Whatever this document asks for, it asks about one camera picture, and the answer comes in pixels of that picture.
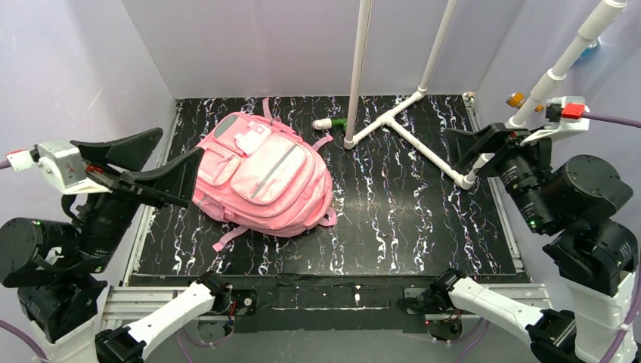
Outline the pink student backpack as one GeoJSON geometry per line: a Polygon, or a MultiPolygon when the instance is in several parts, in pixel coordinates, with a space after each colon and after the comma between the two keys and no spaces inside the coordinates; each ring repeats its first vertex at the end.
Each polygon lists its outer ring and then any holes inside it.
{"type": "Polygon", "coordinates": [[[204,155],[193,203],[211,219],[237,224],[213,244],[217,252],[248,230],[295,237],[338,222],[333,179],[319,153],[333,137],[309,144],[272,116],[267,98],[262,106],[262,115],[227,115],[197,145],[204,155]]]}

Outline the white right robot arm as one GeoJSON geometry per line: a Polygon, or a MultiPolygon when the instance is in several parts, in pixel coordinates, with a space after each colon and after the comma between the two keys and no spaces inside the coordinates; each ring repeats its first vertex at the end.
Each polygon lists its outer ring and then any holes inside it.
{"type": "Polygon", "coordinates": [[[446,129],[453,167],[481,154],[478,175],[499,178],[572,297],[569,310],[537,309],[449,268],[425,293],[442,311],[478,315],[527,344],[541,362],[638,362],[633,320],[640,308],[639,243],[613,220],[632,188],[607,161],[586,154],[551,166],[551,138],[493,123],[476,132],[446,129]]]}

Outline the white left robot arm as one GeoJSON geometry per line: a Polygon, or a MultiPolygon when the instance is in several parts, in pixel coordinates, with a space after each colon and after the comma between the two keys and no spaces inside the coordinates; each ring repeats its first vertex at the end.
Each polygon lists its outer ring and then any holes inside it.
{"type": "Polygon", "coordinates": [[[18,217],[1,228],[1,283],[14,288],[43,362],[143,362],[189,321],[210,312],[230,284],[207,272],[148,316],[94,332],[97,275],[109,265],[142,205],[186,207],[204,152],[194,148],[146,170],[160,128],[107,142],[49,141],[6,154],[1,166],[37,168],[61,193],[67,222],[18,217]]]}

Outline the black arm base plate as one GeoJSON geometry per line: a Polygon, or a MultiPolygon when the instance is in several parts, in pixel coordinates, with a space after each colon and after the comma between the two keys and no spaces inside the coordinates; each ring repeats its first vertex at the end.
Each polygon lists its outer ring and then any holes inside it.
{"type": "Polygon", "coordinates": [[[407,293],[421,293],[431,276],[348,276],[284,274],[231,275],[236,291],[252,290],[255,308],[239,319],[243,333],[279,330],[400,330],[424,333],[435,321],[468,324],[469,312],[442,313],[431,308],[415,315],[399,306],[407,293]]]}

